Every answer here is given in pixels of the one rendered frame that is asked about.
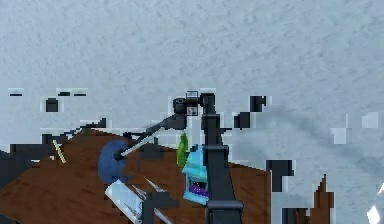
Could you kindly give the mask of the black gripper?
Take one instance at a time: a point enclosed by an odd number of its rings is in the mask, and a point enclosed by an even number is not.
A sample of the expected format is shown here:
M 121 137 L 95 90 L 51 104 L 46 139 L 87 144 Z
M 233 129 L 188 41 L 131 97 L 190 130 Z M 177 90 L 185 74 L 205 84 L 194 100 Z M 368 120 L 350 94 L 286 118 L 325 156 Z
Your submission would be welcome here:
M 129 153 L 146 144 L 151 137 L 163 128 L 166 130 L 184 130 L 187 127 L 186 99 L 175 98 L 173 100 L 173 111 L 174 114 L 166 118 L 164 122 L 151 123 L 146 127 L 124 131 L 122 134 L 123 137 L 132 138 L 133 136 L 138 136 L 139 138 L 131 145 L 119 149 L 114 154 L 114 159 L 117 161 L 123 160 Z

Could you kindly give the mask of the green spray bottle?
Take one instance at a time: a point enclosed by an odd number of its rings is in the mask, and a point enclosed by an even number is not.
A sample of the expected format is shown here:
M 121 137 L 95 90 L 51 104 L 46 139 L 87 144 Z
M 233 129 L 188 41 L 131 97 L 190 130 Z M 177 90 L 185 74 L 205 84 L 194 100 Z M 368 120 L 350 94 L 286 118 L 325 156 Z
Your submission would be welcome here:
M 185 133 L 180 135 L 180 142 L 177 148 L 177 166 L 183 168 L 188 157 L 188 138 Z

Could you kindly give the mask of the dark blue round plate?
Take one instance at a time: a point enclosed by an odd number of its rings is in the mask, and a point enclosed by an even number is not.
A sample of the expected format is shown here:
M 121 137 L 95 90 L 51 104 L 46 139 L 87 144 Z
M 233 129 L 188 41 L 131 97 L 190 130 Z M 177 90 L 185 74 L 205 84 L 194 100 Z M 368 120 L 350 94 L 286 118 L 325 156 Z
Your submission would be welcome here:
M 122 156 L 129 144 L 123 140 L 111 140 L 101 149 L 98 157 L 98 176 L 104 184 L 110 185 L 120 180 L 123 183 L 132 179 L 131 175 L 125 173 L 127 156 Z

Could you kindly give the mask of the silver knife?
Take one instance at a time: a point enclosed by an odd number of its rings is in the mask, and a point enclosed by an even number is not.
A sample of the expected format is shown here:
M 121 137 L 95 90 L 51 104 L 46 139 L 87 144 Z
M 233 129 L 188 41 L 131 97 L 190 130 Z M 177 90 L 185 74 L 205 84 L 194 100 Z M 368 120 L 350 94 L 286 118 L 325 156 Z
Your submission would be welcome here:
M 163 189 L 162 187 L 158 186 L 157 184 L 155 184 L 154 182 L 150 181 L 149 179 L 145 178 L 144 179 L 155 189 L 156 192 L 166 192 L 165 189 Z

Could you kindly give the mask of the silver fork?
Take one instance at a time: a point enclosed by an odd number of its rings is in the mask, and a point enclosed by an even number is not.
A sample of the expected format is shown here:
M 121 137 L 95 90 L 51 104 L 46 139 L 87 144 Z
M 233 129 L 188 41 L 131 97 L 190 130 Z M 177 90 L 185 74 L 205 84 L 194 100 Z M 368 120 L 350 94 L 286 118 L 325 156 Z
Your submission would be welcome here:
M 146 200 L 146 192 L 137 188 L 135 185 L 132 185 L 132 187 L 135 189 L 135 191 L 138 193 L 138 195 L 143 199 Z

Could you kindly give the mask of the white flat slab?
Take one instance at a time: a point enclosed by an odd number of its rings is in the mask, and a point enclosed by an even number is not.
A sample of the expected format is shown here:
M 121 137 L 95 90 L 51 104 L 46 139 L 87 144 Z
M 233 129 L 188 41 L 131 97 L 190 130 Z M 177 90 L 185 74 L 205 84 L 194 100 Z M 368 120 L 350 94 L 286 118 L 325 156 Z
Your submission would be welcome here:
M 142 224 L 142 203 L 144 200 L 120 180 L 110 184 L 105 195 L 133 223 Z

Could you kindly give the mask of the light blue box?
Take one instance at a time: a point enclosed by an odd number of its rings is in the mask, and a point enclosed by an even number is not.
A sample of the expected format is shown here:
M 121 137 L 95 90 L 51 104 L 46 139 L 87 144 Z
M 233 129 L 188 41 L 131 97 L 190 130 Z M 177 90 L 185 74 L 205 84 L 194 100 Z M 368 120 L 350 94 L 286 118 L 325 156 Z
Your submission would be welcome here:
M 209 200 L 207 169 L 203 164 L 203 147 L 195 145 L 182 169 L 185 176 L 183 198 L 205 205 Z

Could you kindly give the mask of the yellow pencil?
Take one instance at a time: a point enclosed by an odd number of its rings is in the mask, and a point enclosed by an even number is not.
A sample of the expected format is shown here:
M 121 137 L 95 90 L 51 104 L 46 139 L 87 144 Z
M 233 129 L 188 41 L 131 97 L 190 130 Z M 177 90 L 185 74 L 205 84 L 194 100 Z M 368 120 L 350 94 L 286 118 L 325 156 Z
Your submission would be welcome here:
M 54 148 L 55 148 L 57 158 L 58 158 L 63 164 L 65 164 L 67 161 L 66 161 L 65 156 L 64 156 L 64 154 L 63 154 L 63 152 L 62 152 L 62 150 L 61 150 L 61 148 L 60 148 L 60 145 L 57 143 L 56 140 L 53 140 L 52 143 L 53 143 L 53 146 L 54 146 Z

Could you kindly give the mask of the brown wooden table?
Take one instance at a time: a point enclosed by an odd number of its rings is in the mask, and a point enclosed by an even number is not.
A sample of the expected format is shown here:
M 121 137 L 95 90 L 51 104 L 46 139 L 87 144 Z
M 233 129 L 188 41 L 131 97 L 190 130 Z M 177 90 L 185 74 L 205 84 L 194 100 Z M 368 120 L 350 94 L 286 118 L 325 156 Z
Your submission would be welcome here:
M 22 224 L 131 224 L 104 196 L 97 173 L 103 146 L 117 135 L 96 130 L 81 132 L 62 145 L 65 162 L 45 158 L 0 189 L 0 212 Z M 243 224 L 271 224 L 270 174 L 232 164 L 236 198 L 244 202 Z M 159 160 L 130 154 L 124 174 L 128 186 L 150 191 L 153 184 L 179 201 L 163 213 L 175 224 L 205 224 L 205 209 L 182 198 L 185 178 L 176 165 L 176 152 L 166 148 Z

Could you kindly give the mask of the brown wooden chair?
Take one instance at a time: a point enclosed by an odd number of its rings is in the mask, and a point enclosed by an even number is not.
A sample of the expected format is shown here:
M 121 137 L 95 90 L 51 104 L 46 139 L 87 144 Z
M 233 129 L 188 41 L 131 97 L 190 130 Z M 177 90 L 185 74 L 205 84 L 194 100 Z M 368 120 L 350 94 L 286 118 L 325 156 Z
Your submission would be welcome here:
M 313 193 L 313 207 L 296 208 L 293 211 L 294 224 L 331 224 L 333 208 L 334 193 L 327 190 L 327 175 L 324 174 Z

